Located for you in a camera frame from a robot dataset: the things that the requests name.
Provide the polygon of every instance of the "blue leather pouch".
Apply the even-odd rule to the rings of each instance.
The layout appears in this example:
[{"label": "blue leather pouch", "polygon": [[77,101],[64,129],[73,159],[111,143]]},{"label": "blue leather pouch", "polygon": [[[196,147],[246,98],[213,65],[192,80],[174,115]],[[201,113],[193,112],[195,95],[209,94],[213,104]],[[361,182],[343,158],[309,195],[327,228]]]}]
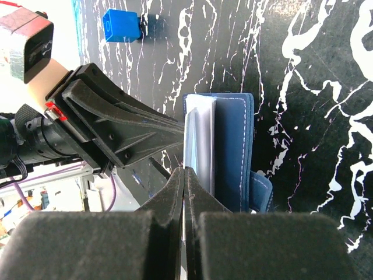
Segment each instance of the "blue leather pouch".
[{"label": "blue leather pouch", "polygon": [[254,98],[250,93],[204,93],[216,97],[215,197],[233,212],[249,208],[266,212],[272,185],[264,176],[251,172],[254,134]]}]

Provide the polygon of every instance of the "white wall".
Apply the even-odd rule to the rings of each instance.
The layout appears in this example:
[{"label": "white wall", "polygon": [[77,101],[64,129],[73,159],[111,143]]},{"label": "white wall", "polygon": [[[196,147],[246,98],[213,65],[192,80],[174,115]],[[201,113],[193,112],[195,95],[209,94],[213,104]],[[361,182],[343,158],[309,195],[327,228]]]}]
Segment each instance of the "white wall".
[{"label": "white wall", "polygon": [[[52,57],[68,70],[75,70],[80,65],[78,40],[76,37],[75,19],[71,0],[10,0],[36,12],[46,12],[48,19],[54,23],[54,39]],[[3,98],[4,92],[0,85],[0,112],[16,113],[23,105],[22,100]]]}]

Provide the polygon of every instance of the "small blue object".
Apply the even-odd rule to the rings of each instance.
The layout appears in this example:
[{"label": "small blue object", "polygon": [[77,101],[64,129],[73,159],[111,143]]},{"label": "small blue object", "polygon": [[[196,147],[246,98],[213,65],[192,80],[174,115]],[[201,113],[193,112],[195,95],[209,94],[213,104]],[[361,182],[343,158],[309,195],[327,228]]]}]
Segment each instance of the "small blue object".
[{"label": "small blue object", "polygon": [[106,42],[131,43],[142,35],[135,12],[108,10],[103,17]]}]

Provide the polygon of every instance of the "marble tabletop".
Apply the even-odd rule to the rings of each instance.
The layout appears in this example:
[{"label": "marble tabletop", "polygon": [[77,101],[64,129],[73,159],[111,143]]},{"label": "marble tabletop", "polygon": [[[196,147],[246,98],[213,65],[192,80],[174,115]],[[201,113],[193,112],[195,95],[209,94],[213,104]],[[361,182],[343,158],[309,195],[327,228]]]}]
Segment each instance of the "marble tabletop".
[{"label": "marble tabletop", "polygon": [[[277,211],[323,213],[372,275],[373,0],[74,0],[81,62],[178,120],[185,93],[250,92],[253,171]],[[145,36],[105,42],[107,9]],[[171,171],[179,151],[160,155]]]}]

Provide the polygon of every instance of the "table surface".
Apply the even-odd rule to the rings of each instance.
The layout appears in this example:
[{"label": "table surface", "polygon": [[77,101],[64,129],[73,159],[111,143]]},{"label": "table surface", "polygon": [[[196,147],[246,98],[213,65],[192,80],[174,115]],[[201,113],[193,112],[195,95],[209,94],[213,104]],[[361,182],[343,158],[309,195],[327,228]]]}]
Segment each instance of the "table surface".
[{"label": "table surface", "polygon": [[[82,63],[159,112],[182,120],[185,93],[252,93],[252,169],[270,178],[276,209],[331,216],[361,275],[372,275],[372,0],[74,6]],[[144,38],[107,44],[107,9],[141,15]],[[181,161],[180,152],[160,157],[169,170]]]}]

